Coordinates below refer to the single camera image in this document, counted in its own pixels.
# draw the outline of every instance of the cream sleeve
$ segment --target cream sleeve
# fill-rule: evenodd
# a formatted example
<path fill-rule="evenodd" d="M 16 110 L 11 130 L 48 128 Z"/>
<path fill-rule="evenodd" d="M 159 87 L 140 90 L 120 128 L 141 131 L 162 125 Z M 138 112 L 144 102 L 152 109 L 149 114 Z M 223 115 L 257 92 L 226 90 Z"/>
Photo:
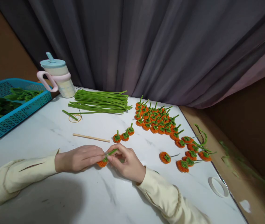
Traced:
<path fill-rule="evenodd" d="M 11 161 L 0 167 L 0 205 L 31 183 L 56 174 L 54 159 L 58 152 L 44 158 Z"/>
<path fill-rule="evenodd" d="M 146 168 L 143 182 L 137 186 L 169 223 L 210 224 L 207 215 L 184 199 L 179 189 L 157 172 Z"/>

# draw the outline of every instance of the tape roll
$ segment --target tape roll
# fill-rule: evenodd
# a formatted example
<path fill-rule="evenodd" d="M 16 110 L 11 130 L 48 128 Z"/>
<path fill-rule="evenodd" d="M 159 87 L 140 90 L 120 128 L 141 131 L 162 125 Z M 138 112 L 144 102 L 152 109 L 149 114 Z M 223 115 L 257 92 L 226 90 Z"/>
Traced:
<path fill-rule="evenodd" d="M 224 190 L 224 195 L 222 195 L 213 185 L 213 182 L 212 180 L 216 180 L 220 185 L 221 187 L 223 188 Z M 208 183 L 209 183 L 209 186 L 211 187 L 211 189 L 213 190 L 214 193 L 216 193 L 216 195 L 220 196 L 221 198 L 226 198 L 229 196 L 229 190 L 227 188 L 227 186 L 217 177 L 209 177 L 208 178 Z"/>

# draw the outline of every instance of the sippy cup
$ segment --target sippy cup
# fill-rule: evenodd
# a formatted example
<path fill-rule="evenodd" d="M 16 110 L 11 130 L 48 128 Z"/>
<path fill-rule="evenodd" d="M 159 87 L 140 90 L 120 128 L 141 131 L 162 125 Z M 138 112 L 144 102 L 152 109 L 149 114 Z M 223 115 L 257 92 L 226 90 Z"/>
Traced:
<path fill-rule="evenodd" d="M 48 59 L 40 61 L 41 67 L 43 67 L 45 71 L 37 72 L 38 79 L 48 91 L 56 92 L 59 90 L 63 97 L 73 97 L 75 95 L 75 88 L 71 81 L 71 75 L 68 71 L 65 61 L 54 59 L 49 52 L 46 52 L 46 55 Z M 44 74 L 52 83 L 53 89 L 51 89 L 44 80 Z"/>

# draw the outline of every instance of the white marble table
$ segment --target white marble table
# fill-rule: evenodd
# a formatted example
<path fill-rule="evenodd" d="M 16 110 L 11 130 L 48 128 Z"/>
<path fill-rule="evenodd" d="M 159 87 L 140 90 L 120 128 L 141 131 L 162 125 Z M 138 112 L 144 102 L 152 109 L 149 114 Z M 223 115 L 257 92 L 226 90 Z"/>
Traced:
<path fill-rule="evenodd" d="M 208 185 L 208 178 L 217 177 L 211 162 L 191 167 L 189 173 L 180 173 L 175 161 L 184 156 L 186 147 L 178 148 L 168 135 L 152 134 L 135 125 L 135 104 L 139 99 L 130 97 L 133 105 L 128 113 L 84 114 L 78 123 L 71 123 L 62 109 L 77 112 L 67 106 L 74 98 L 58 95 L 47 105 L 26 119 L 14 130 L 0 139 L 0 166 L 14 159 L 46 156 L 60 148 L 66 152 L 81 145 L 97 145 L 103 150 L 114 144 L 112 136 L 125 131 L 134 122 L 135 134 L 124 145 L 133 148 L 140 161 L 156 170 L 169 182 L 179 187 L 188 198 L 215 224 L 246 223 L 231 196 L 220 198 Z M 183 136 L 193 137 L 178 106 L 173 106 L 170 116 L 182 124 Z M 110 143 L 73 136 L 73 133 L 110 139 Z M 163 164 L 159 153 L 170 155 L 170 164 Z M 97 165 L 85 172 L 61 173 L 27 187 L 14 199 L 0 206 L 0 223 L 167 223 L 158 209 L 150 205 L 131 181 L 118 175 L 109 166 Z"/>

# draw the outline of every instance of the blue basket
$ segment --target blue basket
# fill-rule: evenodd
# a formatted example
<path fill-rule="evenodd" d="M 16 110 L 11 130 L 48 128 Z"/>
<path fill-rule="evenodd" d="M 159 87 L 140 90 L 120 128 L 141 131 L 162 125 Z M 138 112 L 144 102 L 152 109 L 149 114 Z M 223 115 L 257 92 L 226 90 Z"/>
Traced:
<path fill-rule="evenodd" d="M 45 89 L 43 84 L 19 78 L 11 78 L 0 81 L 0 97 L 11 94 L 10 89 L 12 87 L 20 87 L 25 90 L 43 90 L 44 92 L 28 102 L 14 101 L 23 103 L 23 105 L 0 118 L 0 137 L 5 135 L 12 128 L 17 126 L 20 122 L 51 100 L 51 94 Z"/>

